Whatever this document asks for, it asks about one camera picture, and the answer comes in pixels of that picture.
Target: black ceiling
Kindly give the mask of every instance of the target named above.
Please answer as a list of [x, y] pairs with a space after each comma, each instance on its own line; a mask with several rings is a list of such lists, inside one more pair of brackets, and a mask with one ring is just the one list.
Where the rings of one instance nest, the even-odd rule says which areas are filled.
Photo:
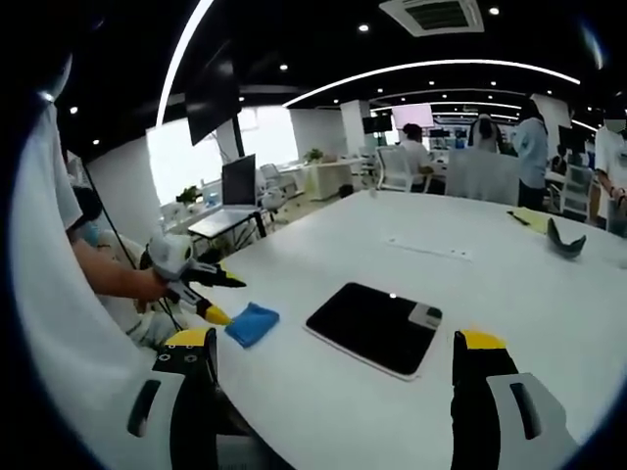
[[[116, 0], [111, 4], [103, 25], [85, 37], [75, 51], [70, 82], [58, 101], [62, 138], [71, 150], [93, 158], [154, 125], [172, 53], [196, 3]], [[442, 101], [443, 93], [448, 101], [484, 102], [492, 95], [495, 102], [516, 104], [519, 97], [503, 92], [552, 90], [554, 96], [571, 104], [580, 120], [596, 125], [601, 122], [599, 108], [605, 95], [610, 90], [625, 89], [624, 33], [611, 27], [614, 18], [625, 18], [624, 5], [612, 6], [610, 11], [599, 7], [602, 2], [588, 0], [478, 0], [484, 33], [414, 38], [381, 11], [379, 3], [380, 0], [216, 0], [183, 57], [171, 91], [173, 101], [185, 92], [195, 74], [227, 39], [233, 45], [242, 94], [251, 106], [282, 104], [305, 91], [366, 71], [440, 59], [530, 64], [579, 78], [582, 85], [530, 70], [438, 66], [357, 80], [294, 106], [328, 107], [334, 106], [334, 100], [353, 99], [398, 104], [402, 94], [407, 94], [405, 103]], [[498, 16], [488, 13], [494, 6], [500, 9]], [[359, 24], [368, 24], [369, 32], [359, 32]], [[602, 45], [601, 71], [591, 42], [585, 40], [584, 28]], [[279, 69], [283, 63], [288, 70]], [[251, 88], [252, 85], [292, 89], [280, 92], [278, 87]], [[409, 94], [421, 90], [439, 91]], [[399, 96], [381, 98], [388, 95]], [[75, 115], [70, 115], [72, 106], [78, 107]], [[588, 106], [594, 108], [591, 113]], [[182, 116], [183, 107], [174, 104], [166, 119]], [[92, 145], [94, 139], [99, 139], [100, 145]]]

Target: woman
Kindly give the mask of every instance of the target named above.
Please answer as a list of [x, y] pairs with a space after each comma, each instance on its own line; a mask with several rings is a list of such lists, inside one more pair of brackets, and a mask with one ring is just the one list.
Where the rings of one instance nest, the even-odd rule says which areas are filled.
[[468, 147], [473, 147], [486, 152], [503, 152], [503, 135], [501, 130], [494, 124], [492, 117], [485, 112], [479, 112], [479, 118], [470, 126], [468, 135]]
[[512, 145], [520, 158], [518, 205], [541, 211], [545, 197], [545, 174], [549, 155], [549, 135], [538, 107], [528, 100], [520, 110], [520, 124]]
[[[401, 142], [401, 146], [407, 151], [411, 174], [418, 175], [415, 188], [412, 188], [412, 190], [421, 193], [424, 190], [424, 176], [433, 173], [429, 151], [422, 144], [422, 128], [418, 124], [405, 124], [403, 132], [406, 135], [406, 139]], [[431, 194], [444, 194], [444, 184], [441, 181], [432, 179], [428, 192]]]

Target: black cable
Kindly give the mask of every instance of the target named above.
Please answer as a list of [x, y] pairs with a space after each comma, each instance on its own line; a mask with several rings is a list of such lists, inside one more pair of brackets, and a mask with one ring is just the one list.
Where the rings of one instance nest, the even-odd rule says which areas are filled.
[[[94, 184], [94, 180], [91, 178], [91, 173], [87, 169], [87, 165], [84, 164], [82, 166], [82, 169], [85, 172], [85, 176], [87, 176], [87, 179], [89, 180], [89, 184], [91, 185], [91, 189], [93, 190], [94, 194], [96, 195], [96, 198], [98, 198], [98, 202], [100, 203], [100, 206], [102, 207], [102, 212], [105, 215], [105, 217], [107, 218], [107, 221], [109, 222], [109, 225], [111, 225], [111, 228], [113, 229], [114, 234], [116, 235], [116, 238], [118, 239], [118, 243], [120, 244], [122, 251], [126, 255], [126, 258], [128, 259], [128, 262], [130, 263], [130, 265], [132, 266], [133, 269], [137, 269], [137, 266], [135, 265], [135, 262], [133, 261], [132, 257], [130, 256], [130, 253], [128, 252], [128, 250], [126, 249], [126, 246], [124, 245], [124, 243], [122, 242], [122, 240], [120, 238], [120, 234], [118, 233], [118, 230], [116, 229], [116, 227], [114, 226], [113, 221], [109, 217], [109, 213], [107, 212], [107, 209], [105, 208], [105, 205], [102, 202], [102, 198], [100, 197], [100, 193], [98, 193], [98, 190], [96, 189], [96, 185]], [[168, 301], [166, 299], [164, 299], [164, 303], [163, 304], [162, 304], [161, 300], [157, 300], [157, 302], [159, 303], [161, 308], [164, 310], [164, 312], [172, 320], [172, 323], [174, 324], [174, 328], [177, 331], [181, 331], [183, 328], [174, 319], [174, 315], [172, 314], [172, 311], [169, 308]]]

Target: desk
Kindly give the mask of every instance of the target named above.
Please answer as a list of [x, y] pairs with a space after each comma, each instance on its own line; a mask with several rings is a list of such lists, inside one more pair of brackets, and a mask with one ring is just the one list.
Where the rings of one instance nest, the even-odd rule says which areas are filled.
[[551, 183], [564, 184], [564, 181], [566, 180], [566, 176], [560, 173], [556, 173], [555, 171], [547, 171], [547, 174], [545, 175], [545, 179]]
[[262, 221], [262, 215], [259, 211], [255, 210], [221, 209], [203, 218], [199, 222], [194, 223], [187, 231], [206, 238], [207, 240], [213, 240], [215, 237], [232, 230], [252, 218], [257, 223], [259, 235], [264, 238], [265, 227]]
[[[624, 380], [627, 241], [557, 217], [564, 240], [588, 242], [575, 261], [506, 206], [459, 198], [359, 192], [234, 254], [248, 287], [212, 289], [229, 315], [249, 301], [281, 320], [243, 350], [217, 333], [220, 385], [261, 437], [299, 470], [451, 468], [453, 336], [499, 335], [520, 372], [564, 406], [584, 442]], [[471, 260], [395, 248], [389, 237], [469, 250]], [[307, 318], [355, 281], [437, 306], [443, 322], [417, 379], [404, 382], [307, 333]]]
[[363, 159], [342, 159], [328, 164], [294, 164], [286, 166], [280, 172], [303, 172], [304, 181], [299, 189], [305, 190], [311, 201], [324, 201], [335, 196], [340, 186], [353, 184], [351, 165], [361, 165]]

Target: ceiling vent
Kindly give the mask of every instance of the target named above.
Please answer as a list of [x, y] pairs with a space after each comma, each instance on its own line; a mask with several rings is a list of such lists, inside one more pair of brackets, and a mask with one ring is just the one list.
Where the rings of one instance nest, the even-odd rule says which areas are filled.
[[484, 31], [476, 0], [391, 0], [379, 8], [414, 37]]

